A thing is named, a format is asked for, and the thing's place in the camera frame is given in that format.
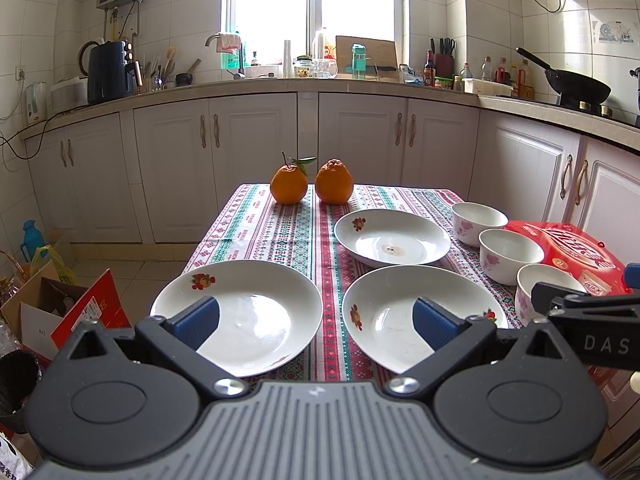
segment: white bowl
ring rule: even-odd
[[[218,300],[220,322],[198,354],[236,377],[263,374],[291,361],[322,320],[320,292],[310,279],[260,260],[193,269],[164,288],[151,314],[169,318],[203,296]]]
[[[545,257],[542,247],[533,240],[506,229],[487,229],[479,239],[482,270],[503,285],[515,285],[522,267],[538,264]]]
[[[342,318],[356,344],[383,367],[401,374],[433,353],[414,330],[414,303],[426,296],[464,319],[491,310],[507,328],[500,304],[488,290],[450,270],[393,266],[357,279],[342,300]]]
[[[527,326],[532,319],[544,317],[533,309],[531,303],[531,290],[536,283],[551,283],[551,285],[565,286],[586,292],[580,282],[568,272],[545,264],[525,265],[518,271],[517,280],[516,314],[524,326]]]
[[[430,264],[451,248],[451,238],[439,225],[394,209],[349,213],[336,222],[334,234],[354,258],[375,269]]]
[[[492,207],[473,202],[458,202],[451,206],[453,232],[463,244],[480,247],[480,233],[507,225],[508,218]]]

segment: cabinet door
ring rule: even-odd
[[[570,222],[604,242],[625,265],[640,254],[640,156],[599,140],[585,137],[586,151],[577,171],[587,161],[582,179],[578,175],[572,194]],[[580,182],[579,205],[577,184]]]
[[[320,94],[318,166],[339,158],[356,184],[398,186],[405,115],[399,97]]]
[[[39,144],[40,136],[27,139],[27,154],[38,152]],[[45,228],[65,230],[70,240],[85,242],[62,128],[44,134],[40,151],[29,159],[29,170]]]
[[[479,115],[477,108],[409,99],[402,185],[450,189],[466,200]]]
[[[561,222],[579,145],[579,134],[483,110],[469,201],[499,209],[511,220]]]
[[[65,128],[67,155],[88,242],[139,242],[118,114]]]
[[[198,242],[218,214],[206,100],[134,111],[146,207],[156,242]]]
[[[241,184],[270,182],[284,164],[282,152],[298,156],[296,108],[295,94],[209,100],[220,208]]]

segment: table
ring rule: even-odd
[[[293,206],[275,202],[268,184],[245,184],[229,199],[198,245],[184,272],[223,260],[248,258],[284,264],[308,276],[320,290],[324,313],[311,344],[295,359],[260,378],[311,381],[373,379],[393,373],[367,357],[348,335],[340,315],[344,293],[369,272],[334,237],[334,224],[345,214],[371,208],[399,209],[429,218],[451,236],[451,250],[437,265],[472,279],[496,298],[511,326],[522,326],[514,307],[515,288],[500,285],[482,273],[479,251],[453,235],[451,205],[460,202],[446,189],[354,186],[347,204],[327,205],[309,186]]]

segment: yellow bag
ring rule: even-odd
[[[33,255],[33,260],[31,261],[31,277],[33,277],[41,267],[44,267],[49,260],[49,257],[53,261],[54,267],[56,267],[56,271],[58,272],[58,277],[61,282],[71,283],[72,285],[78,284],[74,272],[65,265],[62,256],[60,256],[50,245],[45,245],[36,249],[36,252]]]

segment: orange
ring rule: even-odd
[[[306,195],[306,175],[295,164],[283,166],[273,175],[270,190],[278,204],[297,204]]]
[[[334,158],[316,175],[316,193],[327,204],[345,204],[353,194],[353,178],[341,160]]]

